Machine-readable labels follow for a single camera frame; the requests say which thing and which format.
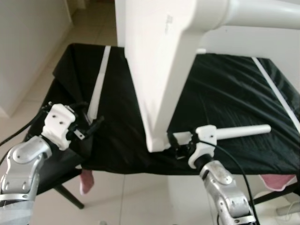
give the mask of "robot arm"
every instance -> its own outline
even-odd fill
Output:
[[[42,134],[14,146],[8,152],[7,172],[0,181],[0,225],[29,224],[38,191],[39,171],[45,160],[51,157],[53,148],[66,150],[71,141],[85,139],[103,121],[100,118],[82,133],[77,129],[77,117],[71,107],[53,105],[45,119]]]
[[[198,127],[189,142],[193,154],[189,158],[191,168],[200,171],[206,190],[211,195],[220,220],[224,225],[254,225],[256,218],[248,200],[237,187],[234,177],[224,166],[214,160],[217,139],[267,133],[269,125],[217,129],[207,125]]]

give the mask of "white tube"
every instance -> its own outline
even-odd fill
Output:
[[[269,125],[221,128],[221,129],[217,129],[217,140],[264,134],[264,133],[269,133],[270,131],[271,131],[271,127]]]
[[[230,0],[222,25],[300,29],[300,5],[278,0]]]

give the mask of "black tablecloth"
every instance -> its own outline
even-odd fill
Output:
[[[90,102],[104,48],[70,45],[53,73],[55,80],[45,103]],[[270,60],[259,61],[299,118],[298,92]],[[113,173],[198,174],[189,168],[187,158],[176,160],[172,149],[158,153],[147,151],[123,48],[111,48],[98,115],[105,117],[105,124],[95,133],[92,148],[73,144],[72,150],[68,150],[70,155],[88,151],[83,157],[83,168]],[[251,58],[197,55],[168,132],[188,131],[207,124],[217,128],[271,125],[269,134],[221,140],[218,144],[239,161],[247,174],[299,173],[299,133]],[[30,133],[38,133],[42,125],[40,120]],[[215,158],[230,172],[240,173],[218,149]],[[46,163],[48,169],[62,165],[55,160]]]

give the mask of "black cable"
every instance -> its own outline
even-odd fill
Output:
[[[26,130],[31,124],[33,124],[35,121],[38,120],[38,118],[44,113],[43,110],[40,110],[37,115],[29,122],[27,123],[24,127],[22,127],[21,129],[19,129],[17,132],[15,132],[13,135],[9,136],[7,139],[5,139],[4,141],[0,142],[0,146],[4,145],[6,142],[10,141],[11,139],[13,139],[14,137],[16,137],[17,135],[19,135],[20,133],[22,133],[24,130]]]
[[[257,225],[260,225],[259,223],[259,220],[258,220],[258,216],[257,216],[257,213],[256,213],[256,210],[255,210],[255,204],[254,204],[254,200],[253,200],[253,196],[252,196],[252,193],[251,193],[251,189],[250,189],[250,185],[249,185],[249,182],[248,182],[248,179],[246,177],[246,174],[245,174],[245,171],[243,170],[243,168],[240,166],[240,164],[238,163],[238,161],[228,152],[226,151],[225,149],[223,149],[222,147],[218,146],[218,145],[214,145],[214,144],[211,144],[209,142],[204,142],[204,141],[201,141],[199,140],[199,142],[201,143],[204,143],[204,144],[208,144],[210,146],[213,146],[219,150],[221,150],[222,152],[224,152],[240,169],[240,171],[242,172],[242,175],[244,177],[244,180],[245,180],[245,183],[246,183],[246,186],[247,186],[247,190],[248,190],[248,193],[249,193],[249,197],[250,197],[250,205],[252,207],[252,211],[253,211],[253,214],[254,214],[254,217],[256,219],[256,224]]]
[[[26,130],[30,125],[32,125],[34,122],[36,122],[40,117],[41,115],[45,112],[45,109],[47,108],[48,106],[43,106],[40,111],[35,115],[35,117],[29,121],[29,123],[27,123],[24,127],[22,127],[21,129],[19,129],[17,132],[15,132],[13,135],[9,136],[8,138],[6,138],[4,141],[0,142],[0,146],[4,145],[5,143],[9,142],[11,139],[13,139],[14,137],[16,137],[17,135],[19,135],[21,132],[23,132],[24,130]],[[3,161],[5,160],[6,156],[8,155],[8,152],[7,151],[5,153],[5,155],[2,157],[2,159],[0,160],[0,165],[3,163]]]
[[[218,214],[218,215],[217,215],[217,225],[220,225],[219,218],[220,218],[220,216],[219,216],[219,214]]]

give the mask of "white tape strip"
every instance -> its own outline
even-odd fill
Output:
[[[89,110],[88,110],[88,118],[89,118],[90,122],[92,122],[94,119],[97,118],[101,90],[102,90],[103,81],[104,81],[104,77],[105,77],[105,73],[106,73],[106,67],[107,67],[107,63],[108,63],[110,50],[111,50],[110,46],[106,46],[104,49],[99,74],[98,74],[98,77],[96,80],[96,84],[94,87],[92,99],[90,101],[90,106],[89,106]]]
[[[272,79],[270,78],[268,73],[266,72],[266,70],[263,68],[263,66],[261,65],[259,60],[256,57],[252,57],[252,59],[253,59],[254,63],[256,64],[256,66],[258,67],[258,69],[261,71],[261,73],[264,76],[264,78],[266,79],[266,81],[268,82],[269,86],[272,88],[274,94],[280,101],[281,105],[286,110],[287,114],[289,115],[292,122],[294,123],[296,129],[300,133],[300,123],[299,123],[297,117],[295,116],[294,112],[291,110],[291,108],[289,107],[289,105],[287,104],[287,102],[285,101],[285,99],[281,95],[280,91],[278,90],[278,88],[276,87],[276,85],[274,84],[274,82],[272,81]]]

